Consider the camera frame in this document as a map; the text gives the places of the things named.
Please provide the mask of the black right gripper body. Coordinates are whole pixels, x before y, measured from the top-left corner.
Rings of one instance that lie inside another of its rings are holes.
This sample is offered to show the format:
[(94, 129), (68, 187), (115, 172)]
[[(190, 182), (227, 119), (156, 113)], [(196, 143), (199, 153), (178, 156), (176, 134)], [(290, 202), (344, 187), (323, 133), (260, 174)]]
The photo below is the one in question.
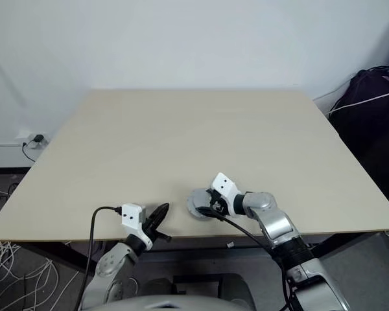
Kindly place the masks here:
[(211, 198), (210, 196), (210, 207), (219, 213), (221, 216), (229, 216), (228, 204), (218, 192), (218, 198)]

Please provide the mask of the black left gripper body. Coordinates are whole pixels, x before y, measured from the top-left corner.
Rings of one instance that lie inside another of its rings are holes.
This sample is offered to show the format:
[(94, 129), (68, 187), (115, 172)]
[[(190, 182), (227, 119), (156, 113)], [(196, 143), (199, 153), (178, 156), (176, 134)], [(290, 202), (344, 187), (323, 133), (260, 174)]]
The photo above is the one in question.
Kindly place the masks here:
[(150, 239), (152, 243), (156, 240), (156, 229), (157, 229), (157, 212), (153, 211), (145, 220), (142, 225), (144, 234)]

